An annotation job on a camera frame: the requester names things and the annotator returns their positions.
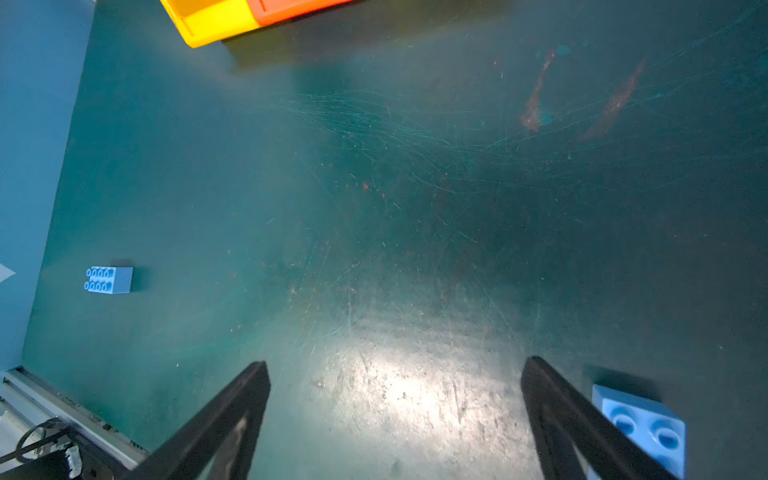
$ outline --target scratched surface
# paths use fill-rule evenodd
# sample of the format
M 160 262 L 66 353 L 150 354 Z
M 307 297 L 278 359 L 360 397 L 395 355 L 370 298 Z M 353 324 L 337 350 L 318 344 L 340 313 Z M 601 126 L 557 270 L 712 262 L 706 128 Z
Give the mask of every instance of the scratched surface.
M 367 0 L 197 50 L 100 0 L 25 365 L 154 449 L 265 359 L 258 478 L 540 478 L 539 354 L 639 377 L 691 478 L 764 478 L 767 48 L 750 0 Z

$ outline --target light blue building block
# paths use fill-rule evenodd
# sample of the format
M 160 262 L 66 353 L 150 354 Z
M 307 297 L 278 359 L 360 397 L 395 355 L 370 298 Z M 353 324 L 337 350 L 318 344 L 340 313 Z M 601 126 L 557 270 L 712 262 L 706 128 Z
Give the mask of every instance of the light blue building block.
M 134 275 L 132 266 L 92 266 L 85 271 L 88 281 L 83 289 L 96 293 L 129 293 L 131 278 Z
M 672 475 L 685 478 L 685 422 L 663 403 L 597 385 L 592 403 Z M 587 477 L 600 480 L 592 468 Z

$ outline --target metal frame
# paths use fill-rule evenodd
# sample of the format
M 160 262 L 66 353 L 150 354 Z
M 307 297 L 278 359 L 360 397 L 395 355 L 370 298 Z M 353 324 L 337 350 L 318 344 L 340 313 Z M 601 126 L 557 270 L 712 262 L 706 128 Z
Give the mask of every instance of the metal frame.
M 89 415 L 61 400 L 51 390 L 22 370 L 9 370 L 0 388 L 0 396 L 30 425 L 58 417 L 79 435 L 115 458 L 125 468 L 133 469 L 146 455 L 114 432 L 105 430 Z
M 245 480 L 270 396 L 266 363 L 251 363 L 124 480 Z
M 677 480 L 541 357 L 520 381 L 545 480 L 584 480 L 574 446 L 603 480 Z

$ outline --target yellow plastic bin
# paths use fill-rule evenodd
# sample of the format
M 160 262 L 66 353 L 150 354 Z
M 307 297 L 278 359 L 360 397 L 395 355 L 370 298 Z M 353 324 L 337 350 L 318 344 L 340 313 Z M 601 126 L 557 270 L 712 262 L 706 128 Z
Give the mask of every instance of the yellow plastic bin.
M 192 48 L 352 0 L 160 0 Z

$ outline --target white triangle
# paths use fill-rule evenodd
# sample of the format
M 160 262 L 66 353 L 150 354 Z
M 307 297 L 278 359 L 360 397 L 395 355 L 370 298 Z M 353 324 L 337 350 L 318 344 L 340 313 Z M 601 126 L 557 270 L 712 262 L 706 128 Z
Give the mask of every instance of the white triangle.
M 0 263 L 0 282 L 2 282 L 3 280 L 6 280 L 10 276 L 14 276 L 15 274 L 16 272 L 14 272 L 13 270 L 9 269 L 8 267 Z

